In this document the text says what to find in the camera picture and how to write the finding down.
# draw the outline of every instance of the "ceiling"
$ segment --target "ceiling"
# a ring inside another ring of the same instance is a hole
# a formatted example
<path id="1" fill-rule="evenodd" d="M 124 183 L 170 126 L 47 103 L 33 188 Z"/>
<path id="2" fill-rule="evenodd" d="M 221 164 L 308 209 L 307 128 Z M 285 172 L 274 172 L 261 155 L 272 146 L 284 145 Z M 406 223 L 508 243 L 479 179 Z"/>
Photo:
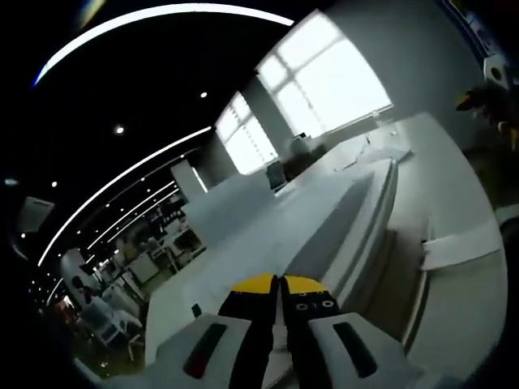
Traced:
<path id="1" fill-rule="evenodd" d="M 33 35 L 27 38 L 21 28 L 17 37 L 22 42 L 15 47 L 19 61 L 12 71 L 16 104 L 9 112 L 6 176 L 16 178 L 25 195 L 56 204 L 40 232 L 25 238 L 35 262 L 63 223 L 107 182 L 156 150 L 214 125 L 258 62 L 289 31 L 281 24 L 238 15 L 145 19 L 81 46 L 31 88 L 46 60 L 85 29 L 169 2 L 108 0 L 80 32 L 73 21 L 81 2 L 70 3 L 66 9 L 32 9 L 35 15 L 26 15 L 25 31 L 30 27 Z M 297 22 L 318 2 L 225 3 Z M 208 94 L 204 99 L 202 92 Z M 122 135 L 114 133 L 118 126 L 124 128 Z M 167 162 L 190 150 L 203 152 L 200 147 L 211 133 L 173 147 L 110 187 L 56 241 L 42 270 L 53 271 L 62 250 L 86 248 L 95 230 L 115 222 L 121 208 L 145 199 L 147 189 L 153 192 L 170 182 Z M 149 174 L 160 166 L 164 168 Z M 113 206 L 105 208 L 110 202 Z"/>

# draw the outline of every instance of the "table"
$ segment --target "table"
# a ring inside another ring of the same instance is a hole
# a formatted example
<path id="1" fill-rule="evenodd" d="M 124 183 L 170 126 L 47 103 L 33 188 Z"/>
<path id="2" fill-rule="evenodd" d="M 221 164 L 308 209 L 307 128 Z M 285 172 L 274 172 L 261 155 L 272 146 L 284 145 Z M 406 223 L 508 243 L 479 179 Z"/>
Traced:
<path id="1" fill-rule="evenodd" d="M 394 147 L 410 149 L 413 153 L 399 164 L 397 193 L 388 220 L 388 227 L 396 230 L 400 237 L 397 249 L 410 261 L 418 263 L 422 255 L 420 241 L 428 232 L 434 231 L 435 237 L 463 233 L 494 217 L 474 171 L 430 115 L 419 114 L 373 130 L 368 136 L 368 145 L 365 135 L 360 135 L 332 149 L 276 194 L 279 203 L 296 201 L 315 180 L 353 168 L 370 152 Z M 314 220 L 322 221 L 326 212 L 317 209 L 315 212 Z M 253 242 L 254 237 L 261 247 L 264 237 L 258 236 L 260 224 L 261 220 L 255 221 L 234 242 L 236 247 L 243 247 L 243 255 L 247 253 L 247 239 Z M 292 225 L 297 225 L 302 233 L 310 229 L 304 223 Z M 290 234 L 283 227 L 280 233 L 285 240 L 300 238 L 301 233 Z M 497 222 L 494 228 L 499 232 Z M 282 247 L 275 247 L 275 250 L 285 250 Z M 272 254 L 274 252 L 265 253 L 265 257 Z M 220 275 L 219 267 L 212 266 L 212 263 L 220 263 L 215 258 L 219 258 L 215 250 L 202 253 L 153 294 L 146 334 L 147 365 L 154 361 L 157 348 L 165 339 L 193 320 L 189 298 L 184 297 L 192 297 L 192 281 L 203 276 L 208 269 L 216 271 L 215 276 Z M 231 262 L 220 267 L 220 271 L 239 265 Z M 289 263 L 276 265 L 277 271 L 283 272 Z M 242 275 L 257 269 L 242 269 Z M 204 299 L 206 306 L 212 304 L 217 307 L 221 296 L 210 293 Z M 422 320 L 409 351 L 411 362 L 466 378 L 500 338 L 506 302 L 507 274 L 501 242 L 498 242 L 498 250 L 484 258 L 432 271 Z"/>

